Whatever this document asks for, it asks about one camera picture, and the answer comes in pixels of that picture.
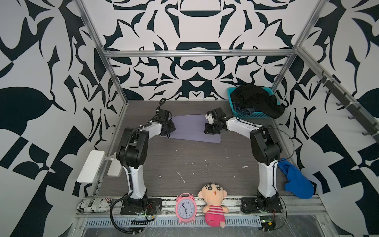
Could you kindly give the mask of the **lavender skirt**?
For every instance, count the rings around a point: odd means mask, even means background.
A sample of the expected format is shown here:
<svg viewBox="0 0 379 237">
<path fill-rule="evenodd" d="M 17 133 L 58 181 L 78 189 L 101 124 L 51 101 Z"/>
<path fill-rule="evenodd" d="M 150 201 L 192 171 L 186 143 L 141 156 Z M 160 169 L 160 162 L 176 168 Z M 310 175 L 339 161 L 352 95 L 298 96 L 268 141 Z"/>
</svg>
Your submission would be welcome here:
<svg viewBox="0 0 379 237">
<path fill-rule="evenodd" d="M 207 143 L 221 143 L 221 134 L 204 133 L 208 120 L 205 115 L 174 116 L 172 121 L 176 130 L 170 133 L 170 139 L 180 139 Z"/>
</svg>

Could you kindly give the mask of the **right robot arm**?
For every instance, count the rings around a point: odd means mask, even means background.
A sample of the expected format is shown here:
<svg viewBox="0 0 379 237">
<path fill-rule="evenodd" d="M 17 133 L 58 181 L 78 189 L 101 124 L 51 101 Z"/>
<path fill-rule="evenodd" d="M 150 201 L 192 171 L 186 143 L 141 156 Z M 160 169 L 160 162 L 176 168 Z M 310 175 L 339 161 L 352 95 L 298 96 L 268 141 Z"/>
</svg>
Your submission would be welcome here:
<svg viewBox="0 0 379 237">
<path fill-rule="evenodd" d="M 259 165 L 259 185 L 254 203 L 244 203 L 242 211 L 249 213 L 257 210 L 268 213 L 276 204 L 280 204 L 276 187 L 276 164 L 282 153 L 282 146 L 274 128 L 227 116 L 221 108 L 207 112 L 205 118 L 208 121 L 205 124 L 205 134 L 215 135 L 222 130 L 228 130 L 250 139 L 253 158 Z"/>
</svg>

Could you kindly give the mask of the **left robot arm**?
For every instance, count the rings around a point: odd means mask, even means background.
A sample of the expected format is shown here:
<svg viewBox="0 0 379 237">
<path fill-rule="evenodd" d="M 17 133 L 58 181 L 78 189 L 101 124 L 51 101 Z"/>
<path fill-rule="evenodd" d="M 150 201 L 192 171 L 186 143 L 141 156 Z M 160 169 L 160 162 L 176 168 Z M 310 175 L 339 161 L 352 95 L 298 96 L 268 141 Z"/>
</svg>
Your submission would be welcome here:
<svg viewBox="0 0 379 237">
<path fill-rule="evenodd" d="M 147 159 L 149 139 L 155 136 L 169 137 L 176 127 L 172 113 L 156 109 L 156 114 L 146 124 L 124 129 L 116 151 L 116 159 L 125 170 L 128 193 L 124 205 L 143 210 L 148 205 L 147 188 L 144 183 L 143 165 Z"/>
</svg>

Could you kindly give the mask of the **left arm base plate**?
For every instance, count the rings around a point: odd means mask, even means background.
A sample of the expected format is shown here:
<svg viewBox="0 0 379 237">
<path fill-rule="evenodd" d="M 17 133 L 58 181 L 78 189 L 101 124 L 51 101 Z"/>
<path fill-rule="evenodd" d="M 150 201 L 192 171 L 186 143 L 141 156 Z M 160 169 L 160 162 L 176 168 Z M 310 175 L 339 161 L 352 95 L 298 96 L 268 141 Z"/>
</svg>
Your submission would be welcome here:
<svg viewBox="0 0 379 237">
<path fill-rule="evenodd" d="M 121 215 L 137 215 L 144 214 L 154 215 L 158 214 L 162 208 L 161 198 L 148 198 L 142 199 L 127 198 L 122 201 Z"/>
</svg>

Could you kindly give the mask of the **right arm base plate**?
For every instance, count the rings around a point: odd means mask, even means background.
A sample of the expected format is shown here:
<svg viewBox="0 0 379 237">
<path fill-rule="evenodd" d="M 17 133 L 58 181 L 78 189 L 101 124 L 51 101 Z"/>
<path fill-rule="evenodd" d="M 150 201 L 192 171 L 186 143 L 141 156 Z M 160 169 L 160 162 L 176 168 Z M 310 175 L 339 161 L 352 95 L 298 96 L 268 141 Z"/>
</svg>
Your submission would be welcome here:
<svg viewBox="0 0 379 237">
<path fill-rule="evenodd" d="M 266 197 L 244 197 L 241 198 L 241 211 L 245 214 L 252 213 L 282 213 L 283 205 L 280 198 Z"/>
</svg>

